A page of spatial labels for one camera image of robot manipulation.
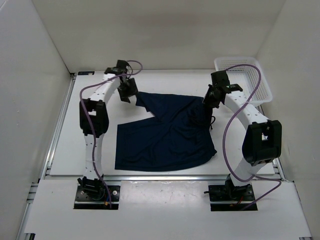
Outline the navy blue shorts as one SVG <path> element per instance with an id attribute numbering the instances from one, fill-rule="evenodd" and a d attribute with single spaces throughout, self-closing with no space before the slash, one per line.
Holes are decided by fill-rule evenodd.
<path id="1" fill-rule="evenodd" d="M 202 97 L 140 92 L 135 105 L 153 116 L 118 125 L 116 170 L 179 171 L 216 155 L 210 133 L 213 110 Z"/>

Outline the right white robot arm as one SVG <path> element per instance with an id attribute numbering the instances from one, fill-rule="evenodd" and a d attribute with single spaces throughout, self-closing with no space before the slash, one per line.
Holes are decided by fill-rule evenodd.
<path id="1" fill-rule="evenodd" d="M 209 108 L 225 105 L 233 112 L 230 119 L 238 118 L 246 130 L 242 159 L 236 169 L 229 169 L 232 183 L 224 188 L 226 197 L 236 200 L 243 193 L 242 186 L 250 184 L 262 167 L 281 155 L 282 124 L 261 114 L 250 103 L 253 94 L 245 97 L 237 83 L 230 83 L 226 70 L 213 72 L 211 81 L 203 100 L 204 105 Z"/>

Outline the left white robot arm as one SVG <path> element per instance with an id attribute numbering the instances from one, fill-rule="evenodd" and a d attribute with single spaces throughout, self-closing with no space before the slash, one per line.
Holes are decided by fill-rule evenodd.
<path id="1" fill-rule="evenodd" d="M 83 191 L 93 200 L 105 194 L 106 184 L 102 171 L 102 143 L 109 128 L 107 103 L 115 91 L 120 100 L 129 103 L 130 97 L 138 93 L 134 72 L 130 63 L 136 60 L 118 60 L 116 66 L 108 67 L 100 83 L 89 85 L 79 93 L 79 125 L 85 139 L 85 170 L 78 179 Z"/>

